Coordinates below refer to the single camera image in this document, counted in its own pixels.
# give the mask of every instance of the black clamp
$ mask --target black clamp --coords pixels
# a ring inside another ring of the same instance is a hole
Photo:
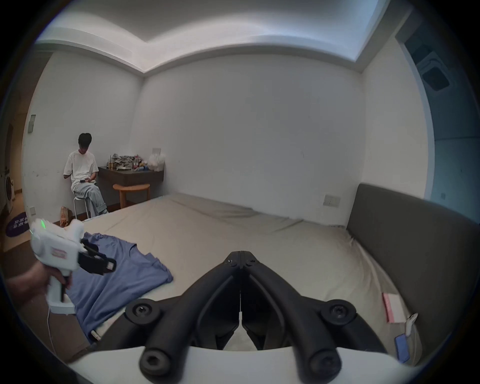
[[[88,273],[103,275],[114,272],[117,269],[117,261],[106,257],[98,251],[96,244],[90,243],[86,239],[81,239],[80,243],[87,252],[78,252],[78,265]]]
[[[337,347],[386,353],[351,303],[303,297],[247,251],[232,252],[181,296],[131,302],[97,350],[145,346],[139,361],[144,376],[174,382],[188,346],[225,347],[239,326],[240,308],[257,349],[293,346],[308,382],[327,383],[338,375]]]

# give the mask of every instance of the wooden stool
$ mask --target wooden stool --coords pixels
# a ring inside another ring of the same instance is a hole
[[[150,184],[131,185],[130,187],[114,184],[113,189],[120,192],[120,209],[127,206],[127,192],[147,191],[147,200],[150,200]]]

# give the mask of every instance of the gray upholstered headboard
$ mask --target gray upholstered headboard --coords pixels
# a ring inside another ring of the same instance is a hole
[[[389,274],[416,325],[423,355],[453,331],[480,270],[480,226],[440,205],[360,184],[347,226]]]

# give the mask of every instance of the man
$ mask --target man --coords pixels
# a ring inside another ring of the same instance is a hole
[[[95,217],[107,213],[107,205],[103,201],[100,189],[95,185],[96,165],[95,156],[87,152],[92,135],[82,133],[78,137],[78,151],[70,153],[63,170],[63,178],[72,177],[72,192],[81,199],[87,199],[90,204],[90,215]]]

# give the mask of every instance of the ceiling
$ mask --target ceiling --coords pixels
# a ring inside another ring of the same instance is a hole
[[[199,52],[241,46],[295,47],[355,62],[389,3],[76,0],[36,43],[85,49],[142,74]]]

